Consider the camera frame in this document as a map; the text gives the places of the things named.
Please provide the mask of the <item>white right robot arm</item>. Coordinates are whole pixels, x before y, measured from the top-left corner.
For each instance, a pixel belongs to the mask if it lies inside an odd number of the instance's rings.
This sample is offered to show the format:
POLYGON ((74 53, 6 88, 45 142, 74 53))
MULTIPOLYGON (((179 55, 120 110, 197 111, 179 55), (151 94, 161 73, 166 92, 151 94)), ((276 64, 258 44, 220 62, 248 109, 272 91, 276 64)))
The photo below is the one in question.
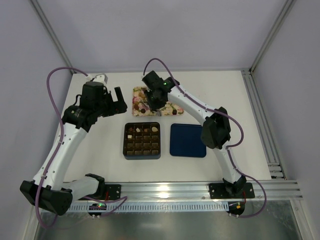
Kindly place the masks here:
POLYGON ((164 80, 155 71, 150 71, 141 79, 146 86, 144 94, 151 110, 160 109, 170 102, 198 121, 202 126, 202 143, 213 150, 219 162, 225 191, 231 197, 240 195, 247 179, 237 169, 231 153, 233 145, 228 144, 231 140, 230 121, 236 120, 228 115, 225 108, 213 109, 191 95, 172 75, 164 80))

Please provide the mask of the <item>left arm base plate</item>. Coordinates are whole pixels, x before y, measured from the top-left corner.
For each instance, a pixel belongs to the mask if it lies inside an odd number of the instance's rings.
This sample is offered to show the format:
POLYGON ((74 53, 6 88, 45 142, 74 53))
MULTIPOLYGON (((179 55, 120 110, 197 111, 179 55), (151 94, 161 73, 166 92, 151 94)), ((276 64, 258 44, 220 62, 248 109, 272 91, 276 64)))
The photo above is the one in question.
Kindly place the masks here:
POLYGON ((115 201, 121 198, 121 189, 120 184, 105 184, 104 194, 102 199, 105 201, 115 201))

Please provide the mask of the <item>floral serving tray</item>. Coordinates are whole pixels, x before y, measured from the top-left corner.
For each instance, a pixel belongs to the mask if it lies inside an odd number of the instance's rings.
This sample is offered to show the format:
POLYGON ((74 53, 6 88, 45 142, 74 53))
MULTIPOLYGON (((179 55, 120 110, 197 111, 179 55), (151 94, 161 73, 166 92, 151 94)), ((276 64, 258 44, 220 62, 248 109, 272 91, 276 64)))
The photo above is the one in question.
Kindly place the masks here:
MULTIPOLYGON (((147 100, 144 94, 146 87, 136 86, 132 90, 132 115, 134 117, 155 117, 145 115, 146 109, 143 105, 143 100, 147 100)), ((167 102, 166 105, 159 109, 162 113, 162 117, 166 116, 181 116, 184 114, 184 109, 180 106, 167 102)))

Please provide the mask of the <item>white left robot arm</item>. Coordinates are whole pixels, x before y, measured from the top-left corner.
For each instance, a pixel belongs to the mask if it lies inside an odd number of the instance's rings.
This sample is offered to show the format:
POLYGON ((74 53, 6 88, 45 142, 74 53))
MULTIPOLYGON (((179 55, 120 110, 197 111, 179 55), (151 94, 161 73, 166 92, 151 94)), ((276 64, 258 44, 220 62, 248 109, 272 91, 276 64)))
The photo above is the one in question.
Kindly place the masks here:
POLYGON ((20 191, 33 205, 64 215, 72 202, 90 197, 100 199, 105 194, 105 179, 88 173, 83 178, 64 182, 67 169, 80 143, 99 117, 110 117, 127 111, 121 88, 115 87, 117 101, 101 82, 88 81, 82 87, 79 105, 69 106, 62 117, 62 132, 44 164, 31 181, 24 180, 20 191))

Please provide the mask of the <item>blue chocolate box with tray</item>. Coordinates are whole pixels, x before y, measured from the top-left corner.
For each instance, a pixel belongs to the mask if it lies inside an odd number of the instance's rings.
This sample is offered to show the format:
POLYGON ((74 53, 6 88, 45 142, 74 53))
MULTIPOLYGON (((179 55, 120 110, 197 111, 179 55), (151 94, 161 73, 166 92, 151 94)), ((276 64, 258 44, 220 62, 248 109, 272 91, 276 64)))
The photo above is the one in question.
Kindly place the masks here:
POLYGON ((157 160, 161 157, 161 126, 158 122, 128 122, 124 126, 122 154, 126 160, 157 160))

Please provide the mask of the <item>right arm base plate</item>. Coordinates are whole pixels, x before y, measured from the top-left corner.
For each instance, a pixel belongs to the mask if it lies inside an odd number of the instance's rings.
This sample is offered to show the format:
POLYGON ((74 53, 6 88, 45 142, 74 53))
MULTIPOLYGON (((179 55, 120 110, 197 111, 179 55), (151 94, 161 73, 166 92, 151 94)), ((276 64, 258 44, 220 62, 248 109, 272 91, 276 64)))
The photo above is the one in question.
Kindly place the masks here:
POLYGON ((231 187, 227 187, 224 183, 210 183, 208 185, 208 192, 211 199, 254 199, 255 192, 253 185, 246 182, 240 190, 234 190, 231 187))

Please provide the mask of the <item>white oval chocolate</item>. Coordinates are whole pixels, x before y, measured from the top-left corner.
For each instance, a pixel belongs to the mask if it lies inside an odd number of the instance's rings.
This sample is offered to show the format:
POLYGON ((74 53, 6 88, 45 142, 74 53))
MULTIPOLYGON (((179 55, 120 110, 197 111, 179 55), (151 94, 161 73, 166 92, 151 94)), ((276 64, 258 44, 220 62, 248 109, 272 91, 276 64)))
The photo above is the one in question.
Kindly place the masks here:
POLYGON ((154 127, 154 126, 151 128, 151 130, 152 130, 152 132, 158 132, 159 131, 159 129, 157 127, 154 127))

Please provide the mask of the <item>blue box lid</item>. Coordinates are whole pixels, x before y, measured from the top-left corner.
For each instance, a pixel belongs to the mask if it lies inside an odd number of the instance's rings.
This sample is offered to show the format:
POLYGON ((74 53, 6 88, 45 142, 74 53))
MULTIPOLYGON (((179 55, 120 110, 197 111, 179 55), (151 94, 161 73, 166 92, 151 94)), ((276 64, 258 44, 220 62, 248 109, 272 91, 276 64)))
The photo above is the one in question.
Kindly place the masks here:
POLYGON ((207 155, 207 147, 201 141, 201 133, 201 125, 173 123, 170 127, 170 155, 204 158, 207 155))

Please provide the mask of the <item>aluminium frame rail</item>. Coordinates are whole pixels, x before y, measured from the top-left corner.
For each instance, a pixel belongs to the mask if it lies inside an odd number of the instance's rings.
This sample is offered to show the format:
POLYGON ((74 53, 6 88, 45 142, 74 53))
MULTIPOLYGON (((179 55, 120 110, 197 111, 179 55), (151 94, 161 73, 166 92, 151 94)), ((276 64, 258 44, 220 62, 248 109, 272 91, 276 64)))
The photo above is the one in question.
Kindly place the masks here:
MULTIPOLYGON (((210 198, 209 184, 212 181, 173 181, 173 182, 120 182, 121 196, 129 200, 164 199, 164 200, 201 200, 210 198)), ((250 180, 255 194, 255 201, 301 200, 303 194, 296 180, 250 180)))

